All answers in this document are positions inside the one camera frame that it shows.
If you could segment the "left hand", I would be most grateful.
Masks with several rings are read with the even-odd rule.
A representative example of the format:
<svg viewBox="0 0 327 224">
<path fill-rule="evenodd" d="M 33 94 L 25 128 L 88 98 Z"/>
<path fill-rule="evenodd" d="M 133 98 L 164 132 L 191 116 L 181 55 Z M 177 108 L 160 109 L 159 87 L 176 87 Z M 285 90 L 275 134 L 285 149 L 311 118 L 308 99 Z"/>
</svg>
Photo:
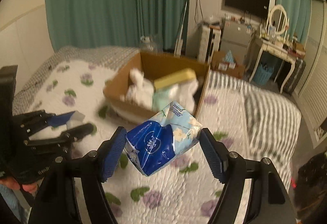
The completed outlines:
<svg viewBox="0 0 327 224">
<path fill-rule="evenodd" d="M 11 176 L 0 179 L 0 184 L 5 185 L 6 187 L 8 187 L 8 188 L 10 188 L 12 190 L 19 190 L 20 189 L 19 183 L 16 181 L 15 178 L 13 178 Z M 25 192 L 33 194 L 33 193 L 35 193 L 37 191 L 38 184 L 33 183 L 33 184 L 28 184 L 28 185 L 22 185 L 22 188 L 23 188 L 23 190 Z"/>
</svg>

